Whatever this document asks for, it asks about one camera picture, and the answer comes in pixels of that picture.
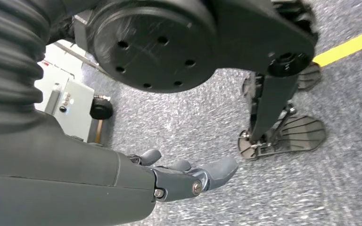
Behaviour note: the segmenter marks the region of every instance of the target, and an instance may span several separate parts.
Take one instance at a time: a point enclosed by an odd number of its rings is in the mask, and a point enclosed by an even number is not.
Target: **black circular disc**
[[[90,115],[96,120],[106,120],[113,115],[112,104],[102,98],[94,98],[92,101]]]
[[[130,4],[111,16],[105,14],[93,37],[99,65],[115,80],[167,93],[194,88],[213,75],[215,25],[198,1],[193,7],[183,2],[151,7],[146,6],[151,1]]]

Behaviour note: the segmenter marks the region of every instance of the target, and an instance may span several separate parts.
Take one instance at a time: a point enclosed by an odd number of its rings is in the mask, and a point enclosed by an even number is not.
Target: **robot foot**
[[[299,74],[298,90],[308,91],[321,81],[321,68],[318,63],[310,65]]]
[[[262,156],[313,151],[326,139],[324,124],[310,116],[290,116],[277,129],[272,129],[254,144],[249,141],[249,132],[243,131],[238,140],[239,151],[244,159],[255,160]]]

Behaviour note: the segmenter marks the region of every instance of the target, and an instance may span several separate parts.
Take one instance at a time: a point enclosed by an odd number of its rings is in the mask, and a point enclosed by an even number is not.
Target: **metal rod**
[[[67,53],[69,53],[70,55],[74,56],[75,58],[81,60],[83,63],[86,63],[88,64],[89,66],[95,68],[96,70],[98,70],[99,72],[107,75],[107,76],[110,76],[105,70],[103,70],[103,68],[93,62],[91,62],[90,60],[88,60],[87,58],[81,56],[80,54],[72,51],[71,49],[67,48],[66,46],[58,43],[58,42],[55,42],[53,43],[55,46],[61,48],[62,50],[66,51]]]
[[[100,142],[100,133],[102,131],[102,124],[103,124],[103,120],[99,120],[98,121],[98,128],[96,130],[96,137],[95,137],[95,143],[99,144]]]

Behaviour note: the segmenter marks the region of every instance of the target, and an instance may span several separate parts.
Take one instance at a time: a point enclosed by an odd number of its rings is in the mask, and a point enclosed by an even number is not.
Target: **robotic finger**
[[[194,198],[225,185],[238,170],[233,158],[224,158],[188,172],[187,161],[180,161],[172,167],[151,168],[155,174],[155,198],[158,202]]]

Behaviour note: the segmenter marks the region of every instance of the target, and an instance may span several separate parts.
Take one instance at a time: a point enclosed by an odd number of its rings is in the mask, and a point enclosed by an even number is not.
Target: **mounting hole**
[[[280,63],[289,63],[289,62],[293,61],[294,58],[295,58],[295,54],[285,53],[285,54],[281,55],[280,57],[278,57],[277,61]]]
[[[123,67],[116,67],[116,71],[119,73],[125,73],[125,68]]]
[[[168,44],[169,40],[165,36],[160,36],[159,38],[157,38],[157,42],[165,46]]]
[[[194,60],[187,60],[185,61],[185,66],[187,67],[193,67],[195,66],[196,62]]]
[[[117,43],[117,45],[118,45],[120,48],[122,48],[122,49],[128,49],[128,47],[129,47],[128,43],[125,42],[125,41],[119,41],[119,42]]]
[[[182,83],[181,81],[176,81],[175,83],[174,83],[174,86],[178,86],[178,87],[180,87],[180,86],[182,86],[184,83]]]
[[[151,84],[149,84],[149,83],[145,83],[145,84],[144,84],[144,88],[146,88],[146,89],[150,89],[150,88],[152,88],[152,85],[151,85]]]

